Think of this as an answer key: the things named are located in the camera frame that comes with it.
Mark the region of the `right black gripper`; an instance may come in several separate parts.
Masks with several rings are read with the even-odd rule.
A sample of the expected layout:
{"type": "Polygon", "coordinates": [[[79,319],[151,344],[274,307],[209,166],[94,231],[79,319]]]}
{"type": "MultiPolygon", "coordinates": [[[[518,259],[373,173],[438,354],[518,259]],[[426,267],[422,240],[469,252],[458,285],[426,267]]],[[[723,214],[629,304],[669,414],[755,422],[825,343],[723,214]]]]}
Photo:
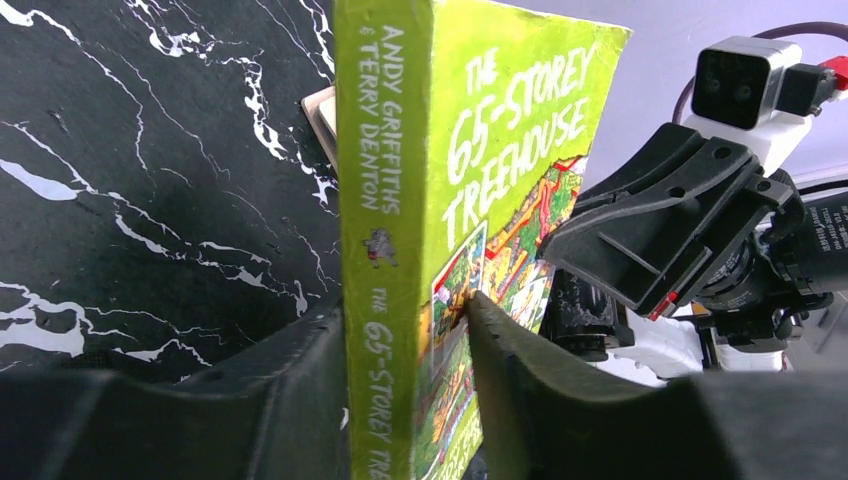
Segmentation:
{"type": "Polygon", "coordinates": [[[578,200],[539,257],[656,318],[696,297],[769,213],[787,217],[785,235],[803,204],[748,146],[666,123],[578,200]]]}

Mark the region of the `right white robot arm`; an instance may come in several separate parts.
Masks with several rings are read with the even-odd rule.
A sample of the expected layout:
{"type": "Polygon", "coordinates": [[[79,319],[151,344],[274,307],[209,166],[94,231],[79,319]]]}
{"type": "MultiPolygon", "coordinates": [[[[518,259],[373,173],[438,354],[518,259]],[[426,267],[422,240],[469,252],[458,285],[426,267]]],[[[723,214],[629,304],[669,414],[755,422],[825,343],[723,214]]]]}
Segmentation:
{"type": "Polygon", "coordinates": [[[557,345],[644,383],[780,371],[805,321],[847,296],[847,184],[815,197],[751,141],[662,125],[580,195],[538,257],[557,345]]]}

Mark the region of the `beige snap wallet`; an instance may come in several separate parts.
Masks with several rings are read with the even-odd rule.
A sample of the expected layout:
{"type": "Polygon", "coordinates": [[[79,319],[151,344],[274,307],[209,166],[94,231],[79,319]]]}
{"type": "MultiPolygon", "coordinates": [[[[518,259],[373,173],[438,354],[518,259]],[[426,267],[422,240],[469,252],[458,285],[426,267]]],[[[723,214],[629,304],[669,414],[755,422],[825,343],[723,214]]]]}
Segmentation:
{"type": "Polygon", "coordinates": [[[337,171],[336,86],[331,84],[304,97],[301,107],[332,168],[337,171]]]}

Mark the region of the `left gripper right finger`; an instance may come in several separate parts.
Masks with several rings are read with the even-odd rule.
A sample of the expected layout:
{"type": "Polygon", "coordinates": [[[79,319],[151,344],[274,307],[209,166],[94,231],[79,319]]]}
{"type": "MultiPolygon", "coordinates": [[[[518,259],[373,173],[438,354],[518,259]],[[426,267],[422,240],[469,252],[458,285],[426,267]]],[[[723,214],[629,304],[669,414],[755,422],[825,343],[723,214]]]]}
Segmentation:
{"type": "Polygon", "coordinates": [[[466,303],[493,479],[843,479],[843,372],[730,372],[652,388],[466,303]]]}

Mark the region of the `green treehouse book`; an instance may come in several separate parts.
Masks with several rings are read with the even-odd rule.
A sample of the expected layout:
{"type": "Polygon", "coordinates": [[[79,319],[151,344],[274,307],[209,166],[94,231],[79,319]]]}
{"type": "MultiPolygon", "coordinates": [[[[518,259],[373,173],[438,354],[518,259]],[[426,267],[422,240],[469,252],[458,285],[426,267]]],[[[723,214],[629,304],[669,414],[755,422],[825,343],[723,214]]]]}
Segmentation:
{"type": "Polygon", "coordinates": [[[494,1],[339,1],[351,475],[459,479],[482,441],[467,298],[537,331],[623,26],[494,1]]]}

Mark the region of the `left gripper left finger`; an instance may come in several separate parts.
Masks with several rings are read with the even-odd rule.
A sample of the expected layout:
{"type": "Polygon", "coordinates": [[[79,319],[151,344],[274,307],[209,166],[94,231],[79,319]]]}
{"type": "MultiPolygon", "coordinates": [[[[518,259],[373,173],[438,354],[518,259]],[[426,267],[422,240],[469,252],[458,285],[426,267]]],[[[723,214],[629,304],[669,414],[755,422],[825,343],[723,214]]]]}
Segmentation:
{"type": "Polygon", "coordinates": [[[1,376],[5,479],[346,479],[344,320],[312,310],[176,385],[1,376]]]}

